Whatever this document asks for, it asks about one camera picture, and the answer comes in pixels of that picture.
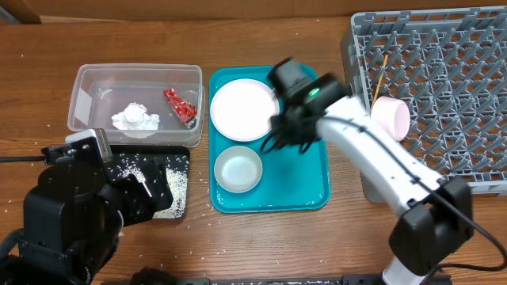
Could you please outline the grey bowl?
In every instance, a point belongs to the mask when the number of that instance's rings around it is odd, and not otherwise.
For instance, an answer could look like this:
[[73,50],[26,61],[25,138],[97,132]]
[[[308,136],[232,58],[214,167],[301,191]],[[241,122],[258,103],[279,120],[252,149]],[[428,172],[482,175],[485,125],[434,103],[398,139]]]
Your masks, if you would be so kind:
[[244,193],[261,180],[263,166],[255,151],[245,146],[233,146],[217,157],[213,170],[217,183],[226,191]]

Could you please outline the rice pile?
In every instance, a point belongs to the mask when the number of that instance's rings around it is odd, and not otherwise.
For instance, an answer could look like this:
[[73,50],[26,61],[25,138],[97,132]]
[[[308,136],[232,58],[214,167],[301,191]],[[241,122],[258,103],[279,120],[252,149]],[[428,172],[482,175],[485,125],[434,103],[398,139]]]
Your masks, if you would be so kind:
[[188,154],[114,154],[113,160],[107,165],[108,175],[112,180],[133,174],[140,183],[146,181],[146,175],[140,166],[143,162],[156,159],[161,162],[166,172],[173,202],[171,207],[154,213],[154,219],[179,219],[186,209],[188,174],[190,156]]

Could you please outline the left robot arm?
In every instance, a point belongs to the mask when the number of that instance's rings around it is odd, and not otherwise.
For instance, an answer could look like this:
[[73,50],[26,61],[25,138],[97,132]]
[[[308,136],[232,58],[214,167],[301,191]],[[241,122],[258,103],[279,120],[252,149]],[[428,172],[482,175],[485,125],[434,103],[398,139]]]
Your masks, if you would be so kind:
[[23,227],[1,243],[3,284],[89,284],[109,262],[126,226],[169,208],[166,175],[152,161],[111,181],[86,162],[45,169],[23,204]]

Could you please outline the wooden chopstick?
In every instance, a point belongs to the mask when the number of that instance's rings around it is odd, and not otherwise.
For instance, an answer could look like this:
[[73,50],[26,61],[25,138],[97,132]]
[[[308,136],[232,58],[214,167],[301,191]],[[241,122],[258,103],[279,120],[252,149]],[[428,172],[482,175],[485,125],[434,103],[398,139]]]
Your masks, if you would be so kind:
[[373,109],[373,106],[376,103],[376,101],[378,99],[378,96],[379,96],[379,90],[380,90],[380,86],[382,85],[383,74],[384,74],[384,72],[386,70],[387,60],[388,60],[388,54],[385,54],[385,56],[383,57],[383,65],[381,66],[381,69],[380,69],[380,72],[379,72],[378,81],[377,81],[377,84],[376,84],[376,87],[375,87],[375,92],[373,93],[371,110]]

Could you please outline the white tissue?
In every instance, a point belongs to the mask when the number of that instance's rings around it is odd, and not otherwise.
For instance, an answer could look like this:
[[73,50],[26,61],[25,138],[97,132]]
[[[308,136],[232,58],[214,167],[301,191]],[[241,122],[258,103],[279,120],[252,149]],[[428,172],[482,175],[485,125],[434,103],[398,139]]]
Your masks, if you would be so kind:
[[124,111],[112,116],[112,125],[119,130],[158,130],[158,114],[147,114],[143,104],[130,103]]

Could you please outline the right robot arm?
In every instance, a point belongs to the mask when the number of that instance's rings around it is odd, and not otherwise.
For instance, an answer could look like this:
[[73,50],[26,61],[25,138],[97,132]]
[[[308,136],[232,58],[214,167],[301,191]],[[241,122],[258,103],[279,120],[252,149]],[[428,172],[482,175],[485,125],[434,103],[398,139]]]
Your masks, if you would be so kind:
[[304,154],[325,139],[361,171],[398,217],[389,237],[395,255],[385,284],[427,284],[436,266],[474,234],[471,189],[444,179],[394,141],[369,115],[362,100],[333,74],[312,79],[293,58],[276,64],[267,79],[283,109],[270,119],[261,144],[271,152],[297,146]]

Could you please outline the white round plate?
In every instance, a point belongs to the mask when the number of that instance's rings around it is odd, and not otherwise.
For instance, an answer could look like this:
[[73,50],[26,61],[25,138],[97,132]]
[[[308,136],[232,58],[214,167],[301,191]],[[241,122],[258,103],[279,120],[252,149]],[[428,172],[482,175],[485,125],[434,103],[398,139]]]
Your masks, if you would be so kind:
[[273,91],[258,80],[242,78],[222,86],[212,98],[210,117],[220,134],[239,142],[260,139],[280,105]]

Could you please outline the red snack wrapper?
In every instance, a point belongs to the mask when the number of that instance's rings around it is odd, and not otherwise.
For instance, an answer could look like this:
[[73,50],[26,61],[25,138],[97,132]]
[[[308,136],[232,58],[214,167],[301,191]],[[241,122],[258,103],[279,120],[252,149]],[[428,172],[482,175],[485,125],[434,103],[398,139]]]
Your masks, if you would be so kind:
[[165,90],[163,93],[180,122],[186,126],[192,125],[197,115],[196,107],[182,97],[179,97],[174,89]]

